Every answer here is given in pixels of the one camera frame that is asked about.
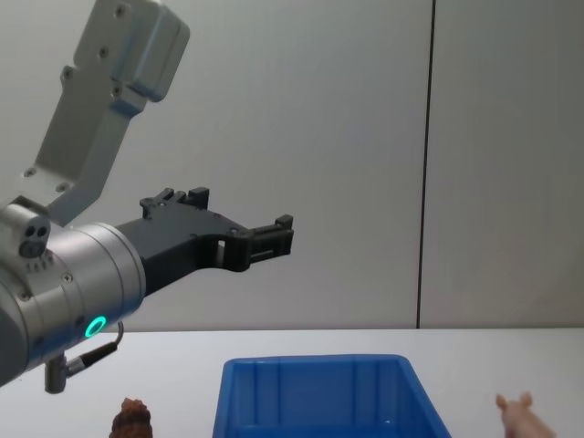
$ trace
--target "green led ring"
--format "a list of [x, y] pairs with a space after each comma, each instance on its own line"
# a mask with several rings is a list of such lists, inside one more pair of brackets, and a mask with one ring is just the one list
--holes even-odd
[[85, 337], [91, 338], [92, 336], [97, 335], [106, 327], [107, 323], [108, 320], [106, 319], [106, 317], [97, 317], [93, 319], [91, 323], [88, 325], [87, 330], [85, 330]]

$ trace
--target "toy pig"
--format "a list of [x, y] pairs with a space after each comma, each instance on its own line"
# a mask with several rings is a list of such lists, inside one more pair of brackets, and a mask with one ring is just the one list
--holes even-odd
[[501, 418], [505, 426], [505, 438], [554, 438], [552, 432], [529, 409], [533, 398], [524, 392], [519, 401], [507, 401], [502, 395], [496, 396], [496, 405], [501, 409]]

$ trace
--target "white wall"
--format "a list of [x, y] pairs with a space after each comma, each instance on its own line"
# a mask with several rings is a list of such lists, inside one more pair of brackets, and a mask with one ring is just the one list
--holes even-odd
[[[0, 183], [33, 160], [89, 0], [0, 15]], [[248, 226], [296, 217], [293, 255], [201, 272], [130, 329], [412, 327], [430, 0], [169, 0], [192, 30], [168, 98], [130, 127], [103, 197], [119, 224], [164, 187]]]
[[423, 327], [584, 324], [583, 16], [438, 0]]

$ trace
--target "black vertical line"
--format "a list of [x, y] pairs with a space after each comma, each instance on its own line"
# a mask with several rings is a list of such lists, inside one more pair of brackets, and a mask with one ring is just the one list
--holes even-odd
[[434, 61], [434, 25], [436, 21], [436, 0], [432, 0], [432, 18], [430, 29], [430, 59], [428, 61], [428, 90], [426, 94], [426, 131], [423, 141], [423, 174], [422, 174], [422, 210], [420, 221], [420, 255], [418, 259], [418, 306], [416, 328], [420, 328], [420, 314], [422, 311], [422, 261], [423, 261], [423, 228], [426, 215], [426, 175], [428, 169], [428, 135], [430, 132], [430, 102], [432, 99], [432, 67]]

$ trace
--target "table surface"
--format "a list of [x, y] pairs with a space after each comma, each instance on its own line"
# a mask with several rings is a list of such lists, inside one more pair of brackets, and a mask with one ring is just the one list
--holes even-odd
[[581, 436], [584, 329], [129, 333], [63, 394], [43, 392], [42, 368], [0, 389], [0, 436], [104, 438], [131, 397], [148, 405], [155, 437], [210, 437], [227, 360], [337, 353], [407, 357], [453, 437], [503, 437], [495, 395], [525, 390], [558, 436]]

